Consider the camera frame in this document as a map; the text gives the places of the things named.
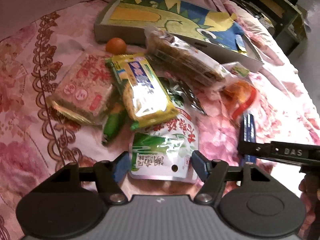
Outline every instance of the gray floor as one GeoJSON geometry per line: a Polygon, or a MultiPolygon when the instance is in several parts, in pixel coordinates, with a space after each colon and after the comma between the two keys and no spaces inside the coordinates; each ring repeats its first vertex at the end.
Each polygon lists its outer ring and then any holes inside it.
{"type": "Polygon", "coordinates": [[[300,53],[295,52],[289,59],[320,113],[320,0],[299,0],[298,4],[308,11],[311,33],[302,55],[297,57],[300,53]]]}

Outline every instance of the orange ball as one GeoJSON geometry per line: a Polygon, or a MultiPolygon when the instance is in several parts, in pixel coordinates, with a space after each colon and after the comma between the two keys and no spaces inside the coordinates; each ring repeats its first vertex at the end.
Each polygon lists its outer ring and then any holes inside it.
{"type": "Polygon", "coordinates": [[[112,38],[106,44],[106,52],[114,55],[125,54],[127,50],[127,44],[120,38],[112,38]]]}

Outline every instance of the gray gripper base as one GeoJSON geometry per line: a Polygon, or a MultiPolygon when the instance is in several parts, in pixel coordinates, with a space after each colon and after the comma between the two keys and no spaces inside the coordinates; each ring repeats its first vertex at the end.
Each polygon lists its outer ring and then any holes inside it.
{"type": "MultiPolygon", "coordinates": [[[[24,240],[35,240],[26,236],[24,240]]],[[[136,195],[126,205],[109,209],[93,229],[74,240],[246,240],[226,226],[210,206],[193,203],[187,195],[136,195]]],[[[299,240],[292,235],[283,240],[299,240]]]]}

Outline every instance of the yellow snack package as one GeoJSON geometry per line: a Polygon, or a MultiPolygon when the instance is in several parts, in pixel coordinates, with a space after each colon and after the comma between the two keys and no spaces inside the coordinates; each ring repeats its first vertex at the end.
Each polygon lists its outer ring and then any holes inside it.
{"type": "Polygon", "coordinates": [[[138,129],[166,122],[178,111],[159,82],[143,53],[106,59],[112,70],[129,117],[138,129]]]}

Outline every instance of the silver bolt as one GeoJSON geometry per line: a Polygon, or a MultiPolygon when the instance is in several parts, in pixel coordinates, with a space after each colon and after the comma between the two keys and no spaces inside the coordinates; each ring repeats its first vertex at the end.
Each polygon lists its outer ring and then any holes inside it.
{"type": "Polygon", "coordinates": [[[113,194],[110,196],[110,200],[115,203],[121,203],[125,201],[125,196],[123,194],[113,194]]]}
{"type": "Polygon", "coordinates": [[[196,196],[197,201],[208,203],[212,200],[212,197],[209,194],[202,193],[196,196]]]}

